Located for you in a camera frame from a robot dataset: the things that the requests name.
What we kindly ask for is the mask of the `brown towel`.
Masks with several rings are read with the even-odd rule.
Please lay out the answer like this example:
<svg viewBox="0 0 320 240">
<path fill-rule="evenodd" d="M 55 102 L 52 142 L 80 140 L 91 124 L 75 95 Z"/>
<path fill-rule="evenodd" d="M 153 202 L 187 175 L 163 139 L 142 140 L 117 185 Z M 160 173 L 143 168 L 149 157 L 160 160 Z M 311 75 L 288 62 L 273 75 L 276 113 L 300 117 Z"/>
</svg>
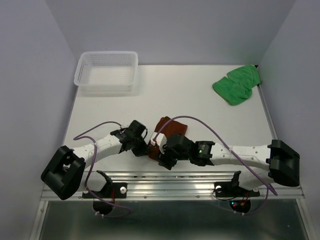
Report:
<svg viewBox="0 0 320 240">
<path fill-rule="evenodd" d="M 162 117 L 157 125 L 155 126 L 155 129 L 153 131 L 154 134 L 156 134 L 161 127 L 167 123 L 171 118 L 168 116 Z M 187 132 L 188 126 L 186 124 L 182 124 L 178 121 L 171 121 L 162 131 L 161 134 L 164 134 L 166 138 L 170 137 L 172 134 L 181 134 L 185 135 Z M 157 160 L 157 154 L 160 152 L 158 146 L 152 146 L 151 140 L 149 140 L 148 143 L 148 157 L 152 160 Z"/>
</svg>

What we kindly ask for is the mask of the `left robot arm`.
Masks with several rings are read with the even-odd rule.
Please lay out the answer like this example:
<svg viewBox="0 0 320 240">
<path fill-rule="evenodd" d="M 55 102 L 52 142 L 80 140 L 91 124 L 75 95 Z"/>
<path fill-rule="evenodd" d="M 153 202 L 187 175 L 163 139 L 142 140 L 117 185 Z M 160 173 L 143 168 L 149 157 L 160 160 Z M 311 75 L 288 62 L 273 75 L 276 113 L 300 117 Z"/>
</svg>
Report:
<svg viewBox="0 0 320 240">
<path fill-rule="evenodd" d="M 74 140 L 89 139 L 92 143 L 69 148 L 61 146 L 43 170 L 41 180 L 61 199 L 67 200 L 76 192 L 86 190 L 85 169 L 109 156 L 132 151 L 136 157 L 148 154 L 145 137 L 148 129 L 137 120 L 129 126 L 121 126 L 100 140 L 86 136 L 88 131 L 76 136 Z"/>
</svg>

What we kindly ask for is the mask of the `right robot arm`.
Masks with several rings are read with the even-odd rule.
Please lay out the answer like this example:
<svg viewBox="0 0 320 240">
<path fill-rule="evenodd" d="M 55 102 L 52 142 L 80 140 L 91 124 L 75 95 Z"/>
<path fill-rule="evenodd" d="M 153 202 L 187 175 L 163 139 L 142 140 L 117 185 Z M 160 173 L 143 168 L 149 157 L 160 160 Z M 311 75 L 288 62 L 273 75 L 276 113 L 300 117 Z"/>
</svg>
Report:
<svg viewBox="0 0 320 240">
<path fill-rule="evenodd" d="M 150 143 L 159 148 L 158 163 L 168 170 L 177 161 L 189 161 L 200 167 L 244 166 L 246 170 L 236 171 L 230 182 L 235 195 L 272 183 L 285 187 L 300 185 L 300 155 L 278 139 L 269 145 L 226 146 L 213 141 L 193 142 L 179 133 L 170 137 L 156 133 Z"/>
</svg>

